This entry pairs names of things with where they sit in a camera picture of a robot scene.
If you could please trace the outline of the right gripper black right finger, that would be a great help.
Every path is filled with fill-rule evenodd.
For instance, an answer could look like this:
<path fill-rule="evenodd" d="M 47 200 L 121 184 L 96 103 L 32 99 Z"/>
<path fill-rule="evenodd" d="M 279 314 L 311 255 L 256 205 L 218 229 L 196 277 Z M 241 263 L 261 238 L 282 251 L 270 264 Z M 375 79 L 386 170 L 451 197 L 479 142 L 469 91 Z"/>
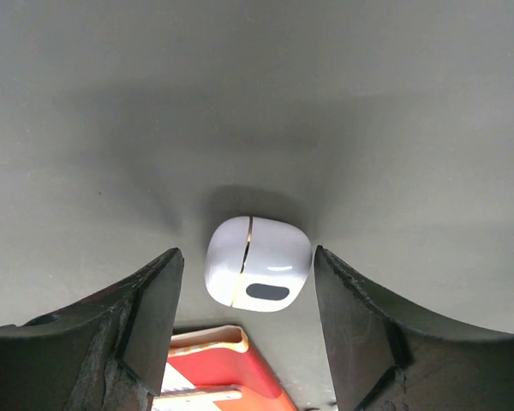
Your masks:
<path fill-rule="evenodd" d="M 314 279 L 341 410 L 514 410 L 514 334 L 435 313 L 317 247 Z"/>

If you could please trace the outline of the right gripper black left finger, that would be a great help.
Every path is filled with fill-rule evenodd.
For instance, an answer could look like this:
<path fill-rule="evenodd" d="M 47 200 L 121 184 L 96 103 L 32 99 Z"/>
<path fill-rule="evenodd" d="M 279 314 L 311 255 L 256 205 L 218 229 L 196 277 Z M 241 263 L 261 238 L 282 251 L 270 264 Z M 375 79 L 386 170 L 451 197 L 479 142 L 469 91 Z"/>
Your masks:
<path fill-rule="evenodd" d="M 172 248 L 69 306 L 0 326 L 0 410 L 151 409 L 183 267 Z"/>

